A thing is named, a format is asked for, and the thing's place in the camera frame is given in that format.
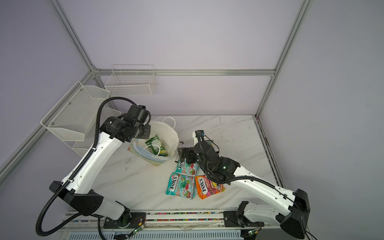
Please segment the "green candy bag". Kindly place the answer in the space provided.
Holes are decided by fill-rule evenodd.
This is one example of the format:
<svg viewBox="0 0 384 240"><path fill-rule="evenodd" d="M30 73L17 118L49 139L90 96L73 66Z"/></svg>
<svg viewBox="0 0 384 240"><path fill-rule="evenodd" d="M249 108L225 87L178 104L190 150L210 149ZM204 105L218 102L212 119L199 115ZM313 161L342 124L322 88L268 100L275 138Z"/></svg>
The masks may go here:
<svg viewBox="0 0 384 240"><path fill-rule="evenodd" d="M168 156L168 153L167 153L163 143L161 142L160 138L157 135L150 138L145 143L147 145L146 148L149 148L154 155L161 156L161 157L167 157Z"/></svg>

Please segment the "white printed paper bag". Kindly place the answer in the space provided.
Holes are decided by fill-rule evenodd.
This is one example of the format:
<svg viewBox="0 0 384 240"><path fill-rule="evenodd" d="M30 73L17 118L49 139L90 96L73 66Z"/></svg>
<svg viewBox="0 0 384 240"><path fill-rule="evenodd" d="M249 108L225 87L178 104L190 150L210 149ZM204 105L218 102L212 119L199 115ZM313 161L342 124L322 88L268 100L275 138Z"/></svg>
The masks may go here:
<svg viewBox="0 0 384 240"><path fill-rule="evenodd" d="M150 138L132 141L128 151L148 163L159 166L170 160L177 151L179 136L175 131L176 120L166 117L163 121L152 121Z"/></svg>

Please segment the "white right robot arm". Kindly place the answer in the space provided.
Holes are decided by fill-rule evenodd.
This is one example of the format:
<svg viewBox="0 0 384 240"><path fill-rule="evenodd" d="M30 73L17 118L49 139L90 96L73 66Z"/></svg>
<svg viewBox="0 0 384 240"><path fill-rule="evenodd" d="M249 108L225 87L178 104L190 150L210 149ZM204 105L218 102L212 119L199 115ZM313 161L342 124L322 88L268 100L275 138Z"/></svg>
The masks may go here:
<svg viewBox="0 0 384 240"><path fill-rule="evenodd" d="M234 185L255 195L276 211L270 212L268 220L278 223L284 232L294 238L303 240L307 237L311 209L305 191L291 191L257 177L240 163L219 156L206 141L197 142L192 151L192 163L198 164L211 182Z"/></svg>

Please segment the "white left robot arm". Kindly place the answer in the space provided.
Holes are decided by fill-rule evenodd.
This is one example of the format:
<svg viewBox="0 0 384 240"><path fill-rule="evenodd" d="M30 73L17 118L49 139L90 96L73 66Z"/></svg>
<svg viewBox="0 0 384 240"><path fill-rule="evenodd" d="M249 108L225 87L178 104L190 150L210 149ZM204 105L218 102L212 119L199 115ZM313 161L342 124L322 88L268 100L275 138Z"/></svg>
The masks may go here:
<svg viewBox="0 0 384 240"><path fill-rule="evenodd" d="M50 190L58 193L59 198L83 216L106 217L116 221L120 228L130 225L130 209L97 194L92 190L92 185L104 165L124 142L132 139L147 140L150 133L151 126L143 121L109 117L96 132L98 139L89 152L62 182L54 181Z"/></svg>

